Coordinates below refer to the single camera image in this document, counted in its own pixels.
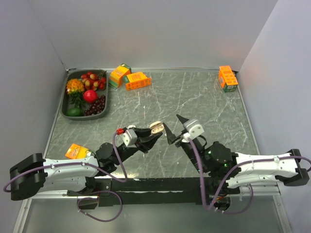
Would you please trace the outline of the beige earbud charging case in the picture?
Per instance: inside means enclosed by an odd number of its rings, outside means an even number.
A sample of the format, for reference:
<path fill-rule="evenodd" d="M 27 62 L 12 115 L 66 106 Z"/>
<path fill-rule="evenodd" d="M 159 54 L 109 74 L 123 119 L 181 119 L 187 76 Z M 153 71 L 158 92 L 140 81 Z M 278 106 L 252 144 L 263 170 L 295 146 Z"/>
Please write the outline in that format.
<path fill-rule="evenodd" d="M 150 125 L 150 130 L 151 130 L 151 134 L 152 134 L 152 135 L 155 135 L 155 134 L 157 134 L 157 133 L 163 132 L 163 131 L 164 131 L 163 122 L 161 122 L 161 121 L 153 122 L 153 123 Z"/>

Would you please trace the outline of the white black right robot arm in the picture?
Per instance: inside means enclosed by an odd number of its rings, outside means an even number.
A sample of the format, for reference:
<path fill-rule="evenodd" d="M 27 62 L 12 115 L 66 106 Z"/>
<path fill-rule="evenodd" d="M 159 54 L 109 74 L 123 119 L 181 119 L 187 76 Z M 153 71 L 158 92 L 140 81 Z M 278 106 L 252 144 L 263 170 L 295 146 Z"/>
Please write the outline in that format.
<path fill-rule="evenodd" d="M 232 152 L 218 141 L 208 146 L 199 141 L 204 138 L 204 128 L 198 120 L 177 118 L 184 129 L 176 136 L 165 125 L 168 144 L 181 147 L 198 173 L 213 179 L 212 188 L 217 193 L 259 182 L 303 186 L 310 180 L 308 169 L 300 165 L 302 157 L 298 149 L 281 155 L 249 155 Z"/>

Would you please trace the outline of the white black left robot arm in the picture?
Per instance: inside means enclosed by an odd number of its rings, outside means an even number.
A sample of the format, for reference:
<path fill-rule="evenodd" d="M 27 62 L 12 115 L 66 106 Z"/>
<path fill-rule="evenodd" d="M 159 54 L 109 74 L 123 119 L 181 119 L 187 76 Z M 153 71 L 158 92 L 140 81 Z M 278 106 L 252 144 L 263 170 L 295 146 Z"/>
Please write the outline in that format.
<path fill-rule="evenodd" d="M 95 152 L 89 152 L 79 159 L 56 160 L 43 158 L 35 153 L 10 168 L 10 181 L 4 186 L 4 192 L 10 193 L 11 200 L 25 200 L 41 192 L 67 190 L 91 195 L 98 189 L 96 177 L 109 176 L 124 183 L 127 178 L 117 178 L 112 173 L 123 162 L 141 151 L 148 153 L 163 135 L 163 129 L 120 128 L 113 140 L 120 136 L 123 143 L 103 143 Z"/>

